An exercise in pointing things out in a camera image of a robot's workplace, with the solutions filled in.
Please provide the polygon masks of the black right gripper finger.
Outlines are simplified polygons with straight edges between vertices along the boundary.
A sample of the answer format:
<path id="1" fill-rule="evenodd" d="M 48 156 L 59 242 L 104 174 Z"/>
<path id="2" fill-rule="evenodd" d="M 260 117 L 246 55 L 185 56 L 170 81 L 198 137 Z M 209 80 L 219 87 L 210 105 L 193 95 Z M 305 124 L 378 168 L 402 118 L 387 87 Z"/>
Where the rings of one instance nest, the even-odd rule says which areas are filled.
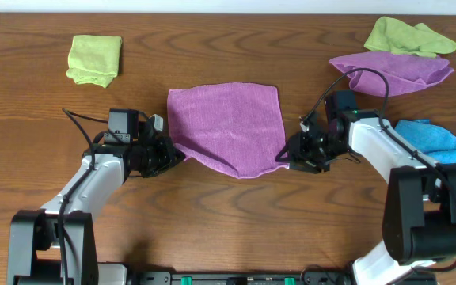
<path id="1" fill-rule="evenodd" d="M 283 149 L 276 155 L 275 161 L 279 163 L 290 163 L 291 155 L 289 154 L 289 145 L 286 144 Z"/>
<path id="2" fill-rule="evenodd" d="M 289 170 L 297 170 L 305 173 L 319 173 L 319 168 L 307 162 L 291 162 Z"/>

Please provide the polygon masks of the purple microfiber cloth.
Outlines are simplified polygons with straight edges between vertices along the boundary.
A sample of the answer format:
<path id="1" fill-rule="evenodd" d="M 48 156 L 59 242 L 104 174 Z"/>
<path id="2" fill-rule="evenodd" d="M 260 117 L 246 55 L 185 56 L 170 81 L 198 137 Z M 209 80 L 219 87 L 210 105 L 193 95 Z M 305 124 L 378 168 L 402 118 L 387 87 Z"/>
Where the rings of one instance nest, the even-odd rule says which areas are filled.
<path id="1" fill-rule="evenodd" d="M 276 155 L 286 143 L 278 89 L 231 82 L 171 89 L 169 135 L 187 158 L 237 179 L 287 169 Z"/>

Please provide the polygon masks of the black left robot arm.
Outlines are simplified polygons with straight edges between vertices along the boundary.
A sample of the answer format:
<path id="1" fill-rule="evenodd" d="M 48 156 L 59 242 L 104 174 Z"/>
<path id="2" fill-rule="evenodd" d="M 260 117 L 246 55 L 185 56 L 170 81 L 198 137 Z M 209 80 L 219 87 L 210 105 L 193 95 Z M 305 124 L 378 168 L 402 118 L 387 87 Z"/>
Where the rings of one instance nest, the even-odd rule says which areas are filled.
<path id="1" fill-rule="evenodd" d="M 163 135 L 159 115 L 113 108 L 107 129 L 88 147 L 66 186 L 37 210 L 12 218 L 6 282 L 18 284 L 129 284 L 123 264 L 101 263 L 93 224 L 110 196 L 137 172 L 156 177 L 185 158 Z"/>

